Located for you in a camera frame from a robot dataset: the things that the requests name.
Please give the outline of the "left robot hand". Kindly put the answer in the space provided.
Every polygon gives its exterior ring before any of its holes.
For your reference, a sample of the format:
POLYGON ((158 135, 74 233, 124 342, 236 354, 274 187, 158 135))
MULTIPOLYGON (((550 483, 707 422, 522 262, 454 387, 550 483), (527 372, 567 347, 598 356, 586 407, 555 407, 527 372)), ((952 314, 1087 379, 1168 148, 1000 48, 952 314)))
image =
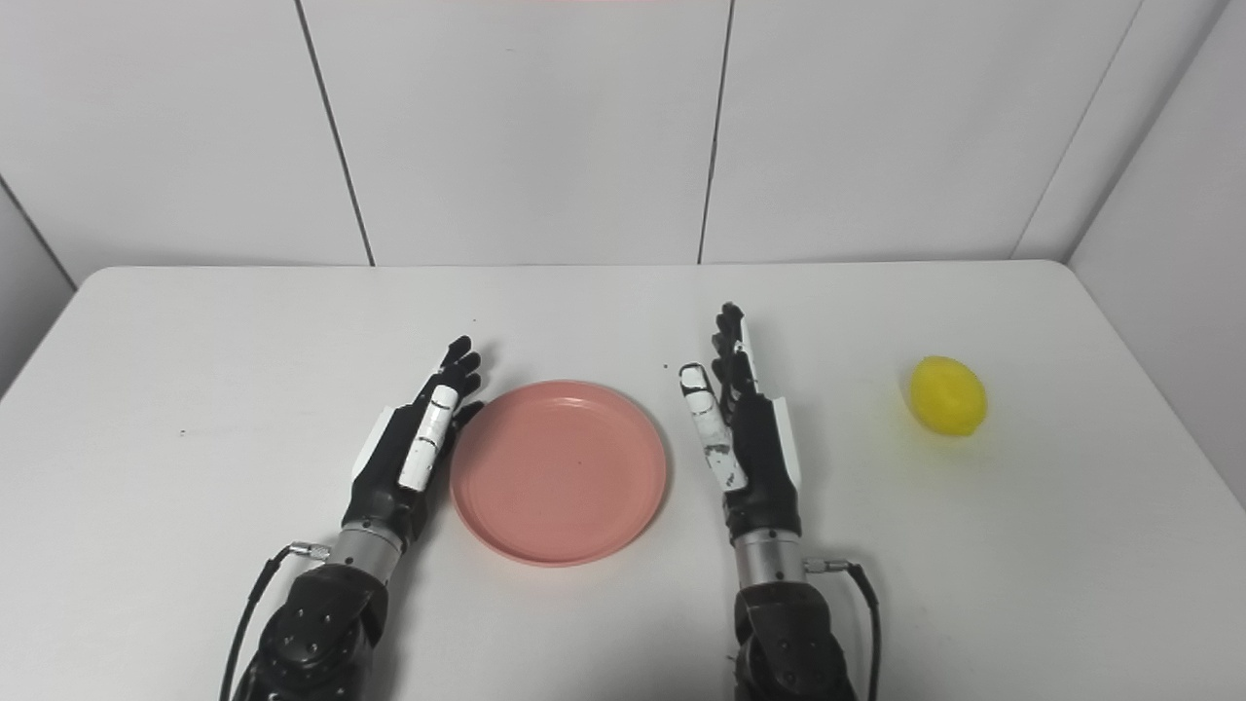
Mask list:
POLYGON ((485 407, 471 398, 483 385, 481 365, 472 339, 455 339, 412 402, 386 413, 354 476, 343 527, 392 535, 400 553, 417 540, 427 522, 427 487, 485 407))

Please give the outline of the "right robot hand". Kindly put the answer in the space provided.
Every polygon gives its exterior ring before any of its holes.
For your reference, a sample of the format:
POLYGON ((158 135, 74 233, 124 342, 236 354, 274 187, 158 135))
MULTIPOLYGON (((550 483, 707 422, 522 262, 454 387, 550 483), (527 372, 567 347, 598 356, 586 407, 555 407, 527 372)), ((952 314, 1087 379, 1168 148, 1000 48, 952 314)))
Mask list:
POLYGON ((715 327, 716 357, 682 365, 679 387, 721 489, 729 540, 759 530, 801 535, 787 408, 760 387, 743 308, 721 305, 715 327))

